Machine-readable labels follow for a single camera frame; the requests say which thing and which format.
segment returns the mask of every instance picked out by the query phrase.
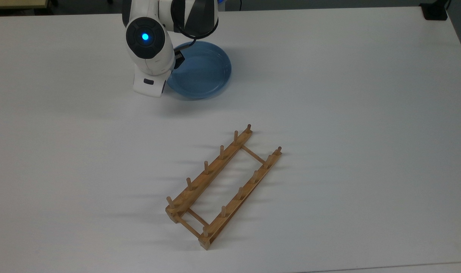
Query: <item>plastic bowl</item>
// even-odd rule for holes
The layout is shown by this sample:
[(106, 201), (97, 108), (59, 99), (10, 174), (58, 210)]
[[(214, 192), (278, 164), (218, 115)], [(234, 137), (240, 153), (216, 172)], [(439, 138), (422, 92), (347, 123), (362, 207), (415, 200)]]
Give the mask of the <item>plastic bowl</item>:
[(222, 48), (197, 41), (181, 52), (185, 61), (168, 79), (168, 85), (176, 93), (187, 98), (203, 99), (217, 94), (228, 83), (232, 65)]

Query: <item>white table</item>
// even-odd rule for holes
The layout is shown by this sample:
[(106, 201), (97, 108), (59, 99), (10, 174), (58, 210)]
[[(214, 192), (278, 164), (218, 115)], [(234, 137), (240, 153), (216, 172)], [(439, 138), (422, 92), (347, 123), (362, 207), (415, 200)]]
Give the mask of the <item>white table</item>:
[[(186, 41), (171, 35), (175, 44)], [(221, 13), (225, 92), (131, 90), (120, 15), (0, 18), (0, 273), (461, 262), (461, 45), (419, 7)], [(205, 251), (165, 214), (234, 130), (284, 155)], [(257, 166), (239, 152), (207, 220)]]
[(461, 273), (461, 263), (343, 270), (340, 273)]

